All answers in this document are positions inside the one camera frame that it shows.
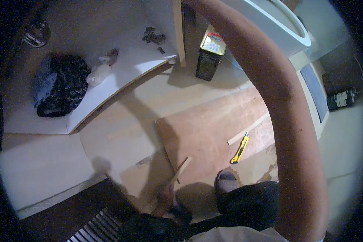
white panel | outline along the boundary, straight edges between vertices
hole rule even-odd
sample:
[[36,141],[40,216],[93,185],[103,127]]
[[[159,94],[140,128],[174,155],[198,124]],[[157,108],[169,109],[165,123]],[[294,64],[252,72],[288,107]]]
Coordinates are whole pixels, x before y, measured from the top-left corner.
[[[172,8],[161,14],[172,16]],[[162,20],[173,26],[173,19]],[[165,54],[157,50],[158,45],[142,41],[145,28],[152,24],[139,0],[53,1],[47,23],[51,28],[48,44],[40,49],[24,46],[14,67],[14,77],[3,87],[5,133],[68,134],[123,86],[177,55],[170,45],[172,36],[161,45]],[[48,53],[73,53],[93,67],[100,56],[113,48],[118,48],[120,54],[111,74],[101,85],[89,87],[76,110],[53,119],[36,115],[31,82]]]
[[150,23],[143,21],[116,36],[116,46],[120,48],[117,62],[105,80],[94,88],[89,87],[81,104],[66,116],[68,132],[76,128],[88,114],[122,87],[177,55],[168,44],[169,41],[161,45],[165,54],[160,53],[158,45],[142,41],[141,38],[148,26]]
[[145,6],[148,20],[157,26],[167,37],[172,47],[177,50],[176,32],[173,19],[173,0],[140,0]]
[[15,210],[61,193],[93,176],[79,134],[4,135],[0,174]]

label on can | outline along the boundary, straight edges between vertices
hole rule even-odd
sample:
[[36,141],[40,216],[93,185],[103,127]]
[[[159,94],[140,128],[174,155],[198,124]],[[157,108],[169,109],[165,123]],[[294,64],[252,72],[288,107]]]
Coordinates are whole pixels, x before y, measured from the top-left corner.
[[207,50],[212,50],[214,52],[218,52],[220,47],[221,47],[220,45],[217,45],[217,44],[214,44],[214,43],[207,43],[206,46],[205,46],[205,48]]
[[335,95],[335,102],[338,108],[347,106],[347,91]]

person's foot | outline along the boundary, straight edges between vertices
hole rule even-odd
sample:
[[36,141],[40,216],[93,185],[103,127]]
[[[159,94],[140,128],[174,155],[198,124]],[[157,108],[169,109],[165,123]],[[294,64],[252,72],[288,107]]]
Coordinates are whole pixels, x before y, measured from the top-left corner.
[[231,192],[238,188],[237,178],[233,172],[222,170],[216,176],[214,187],[217,195]]

tin can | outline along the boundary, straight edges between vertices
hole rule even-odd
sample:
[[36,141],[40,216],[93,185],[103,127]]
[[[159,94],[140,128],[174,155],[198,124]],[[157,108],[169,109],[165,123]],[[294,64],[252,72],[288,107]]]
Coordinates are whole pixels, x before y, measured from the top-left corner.
[[226,44],[215,29],[208,26],[200,43],[196,77],[211,81],[226,51]]

person's hand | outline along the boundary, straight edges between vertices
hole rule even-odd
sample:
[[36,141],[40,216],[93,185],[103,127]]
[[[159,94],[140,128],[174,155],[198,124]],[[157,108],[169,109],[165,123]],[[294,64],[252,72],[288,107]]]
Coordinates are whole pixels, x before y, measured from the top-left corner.
[[166,185],[164,191],[159,195],[159,205],[169,208],[173,203],[174,196],[173,184]]

